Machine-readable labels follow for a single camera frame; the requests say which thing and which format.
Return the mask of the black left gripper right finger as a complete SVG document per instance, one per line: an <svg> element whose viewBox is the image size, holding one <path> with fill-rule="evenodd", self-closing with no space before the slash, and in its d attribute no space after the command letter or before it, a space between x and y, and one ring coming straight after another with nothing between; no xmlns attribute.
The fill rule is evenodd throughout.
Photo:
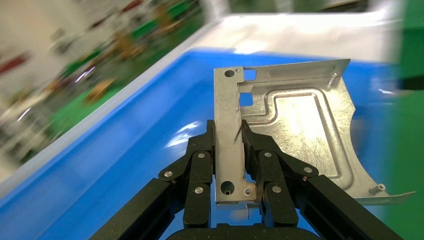
<svg viewBox="0 0 424 240"><path fill-rule="evenodd" d="M268 227L292 239L398 240L400 236L318 169L282 152L275 140L241 123L247 173L259 188Z"/></svg>

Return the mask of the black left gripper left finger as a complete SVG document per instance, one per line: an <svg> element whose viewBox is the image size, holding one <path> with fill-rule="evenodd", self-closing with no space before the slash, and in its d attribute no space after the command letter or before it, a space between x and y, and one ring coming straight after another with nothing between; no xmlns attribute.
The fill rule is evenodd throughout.
<svg viewBox="0 0 424 240"><path fill-rule="evenodd" d="M158 240L183 211L183 229L170 240L197 240L211 227L215 123L189 138L186 153L151 179L92 236L92 240Z"/></svg>

